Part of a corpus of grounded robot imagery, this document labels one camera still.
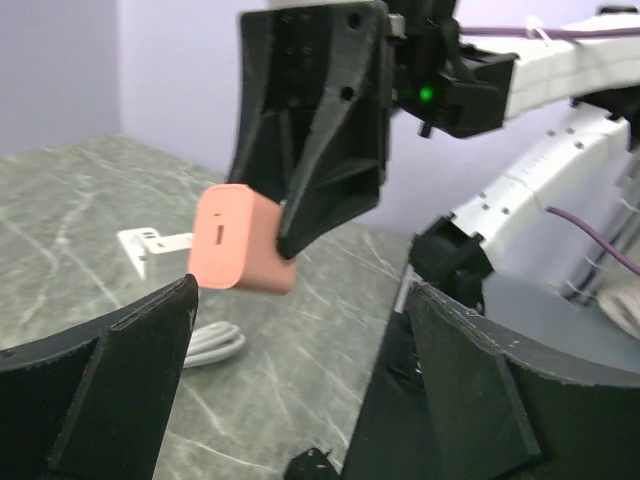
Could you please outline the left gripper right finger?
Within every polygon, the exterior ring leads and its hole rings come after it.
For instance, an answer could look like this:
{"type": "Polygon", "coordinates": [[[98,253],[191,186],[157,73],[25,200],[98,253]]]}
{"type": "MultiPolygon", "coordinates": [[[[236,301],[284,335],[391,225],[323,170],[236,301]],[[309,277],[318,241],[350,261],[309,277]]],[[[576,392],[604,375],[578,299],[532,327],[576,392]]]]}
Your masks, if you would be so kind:
{"type": "Polygon", "coordinates": [[[635,479],[639,376],[415,284],[384,335],[348,479],[635,479]]]}

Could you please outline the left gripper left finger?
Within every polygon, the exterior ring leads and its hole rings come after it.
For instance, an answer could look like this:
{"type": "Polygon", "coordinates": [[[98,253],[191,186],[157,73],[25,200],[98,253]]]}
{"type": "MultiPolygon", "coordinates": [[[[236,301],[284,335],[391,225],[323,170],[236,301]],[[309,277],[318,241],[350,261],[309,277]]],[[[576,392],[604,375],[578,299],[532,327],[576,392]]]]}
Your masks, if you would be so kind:
{"type": "Polygon", "coordinates": [[[197,307],[186,275],[2,351],[2,478],[152,478],[197,307]]]}

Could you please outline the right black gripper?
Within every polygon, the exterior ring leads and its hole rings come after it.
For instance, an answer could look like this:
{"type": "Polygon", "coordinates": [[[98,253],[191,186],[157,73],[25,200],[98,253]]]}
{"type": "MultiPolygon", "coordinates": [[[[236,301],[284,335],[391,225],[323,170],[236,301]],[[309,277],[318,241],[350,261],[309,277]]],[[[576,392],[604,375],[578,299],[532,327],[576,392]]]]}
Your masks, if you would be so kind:
{"type": "MultiPolygon", "coordinates": [[[[503,126],[516,54],[460,41],[455,0],[389,1],[404,19],[395,105],[469,138],[503,126]]],[[[284,207],[292,258],[374,208],[388,157],[390,42],[380,1],[250,11],[240,18],[242,101],[231,183],[284,207]]]]}

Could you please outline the pink square adapter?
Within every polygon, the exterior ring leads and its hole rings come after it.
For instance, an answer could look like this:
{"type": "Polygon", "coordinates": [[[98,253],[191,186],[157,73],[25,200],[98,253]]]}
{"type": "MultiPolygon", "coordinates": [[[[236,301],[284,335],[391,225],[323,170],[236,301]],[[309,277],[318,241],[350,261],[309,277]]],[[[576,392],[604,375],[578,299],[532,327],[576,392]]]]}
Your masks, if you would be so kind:
{"type": "Polygon", "coordinates": [[[247,185],[208,188],[196,210],[188,272],[206,289],[289,293],[297,261],[276,248],[282,213],[247,185]]]}

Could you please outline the white USB power strip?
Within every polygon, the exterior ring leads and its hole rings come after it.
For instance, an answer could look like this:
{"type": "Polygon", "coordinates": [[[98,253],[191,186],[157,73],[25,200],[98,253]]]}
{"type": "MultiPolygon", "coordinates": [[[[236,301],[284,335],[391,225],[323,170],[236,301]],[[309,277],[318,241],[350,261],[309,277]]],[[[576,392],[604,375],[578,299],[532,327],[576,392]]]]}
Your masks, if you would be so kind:
{"type": "Polygon", "coordinates": [[[188,271],[191,232],[161,236],[151,227],[121,230],[116,238],[134,271],[147,287],[157,288],[188,271]]]}

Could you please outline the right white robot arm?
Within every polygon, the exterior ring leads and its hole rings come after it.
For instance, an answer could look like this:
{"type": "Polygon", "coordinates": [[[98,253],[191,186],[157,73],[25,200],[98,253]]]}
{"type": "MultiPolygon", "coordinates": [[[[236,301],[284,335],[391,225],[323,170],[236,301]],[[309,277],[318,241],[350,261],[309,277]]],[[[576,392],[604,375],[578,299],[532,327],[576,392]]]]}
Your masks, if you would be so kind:
{"type": "Polygon", "coordinates": [[[291,259],[374,208],[392,111],[464,139],[544,105],[567,115],[417,237],[414,272],[465,306],[508,246],[606,163],[639,147],[639,12],[605,6],[560,29],[463,27],[451,1],[276,2],[241,18],[243,93],[228,175],[284,207],[291,259]]]}

